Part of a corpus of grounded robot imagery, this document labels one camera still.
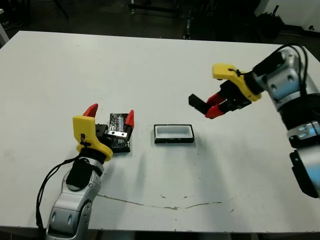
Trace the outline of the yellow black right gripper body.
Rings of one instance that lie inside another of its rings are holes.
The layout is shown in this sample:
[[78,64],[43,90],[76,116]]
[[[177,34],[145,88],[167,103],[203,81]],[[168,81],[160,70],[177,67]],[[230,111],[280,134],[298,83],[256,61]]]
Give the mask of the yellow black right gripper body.
[[240,71],[231,64],[216,63],[212,67],[212,76],[224,81],[220,91],[226,100],[220,104],[228,107],[228,112],[240,110],[262,97],[262,88],[255,83],[251,72]]

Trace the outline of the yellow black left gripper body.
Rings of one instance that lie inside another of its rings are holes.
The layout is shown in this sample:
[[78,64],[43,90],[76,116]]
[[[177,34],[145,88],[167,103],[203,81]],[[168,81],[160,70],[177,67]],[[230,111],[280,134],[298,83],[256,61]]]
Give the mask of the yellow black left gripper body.
[[[95,150],[102,154],[103,162],[110,161],[113,151],[109,146],[102,143],[96,133],[96,123],[94,117],[77,115],[73,117],[73,135],[77,141],[76,150],[80,153],[84,149]],[[120,139],[128,141],[132,132],[108,130],[105,134],[107,138]]]

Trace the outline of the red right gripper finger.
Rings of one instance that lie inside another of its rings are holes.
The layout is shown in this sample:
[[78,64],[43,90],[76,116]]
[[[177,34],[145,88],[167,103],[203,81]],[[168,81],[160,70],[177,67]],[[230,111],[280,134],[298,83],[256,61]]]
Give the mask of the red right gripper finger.
[[206,101],[206,104],[209,106],[215,106],[215,105],[219,105],[220,103],[223,103],[225,100],[226,100],[226,97],[224,96],[222,91],[219,91],[214,95],[212,95],[211,97],[209,97]]
[[205,117],[208,119],[215,119],[219,116],[224,115],[228,112],[228,107],[224,104],[216,104],[208,109],[208,111],[205,114]]

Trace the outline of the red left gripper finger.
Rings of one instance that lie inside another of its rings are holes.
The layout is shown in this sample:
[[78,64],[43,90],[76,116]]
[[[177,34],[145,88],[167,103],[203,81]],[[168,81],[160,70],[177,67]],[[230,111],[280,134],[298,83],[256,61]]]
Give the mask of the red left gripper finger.
[[84,117],[95,118],[99,105],[97,103],[92,104],[87,108],[87,110],[83,113]]
[[124,130],[125,130],[126,133],[130,133],[134,129],[134,124],[135,124],[134,118],[135,118],[135,112],[132,109],[128,113],[128,115],[126,117],[126,120],[124,122]]

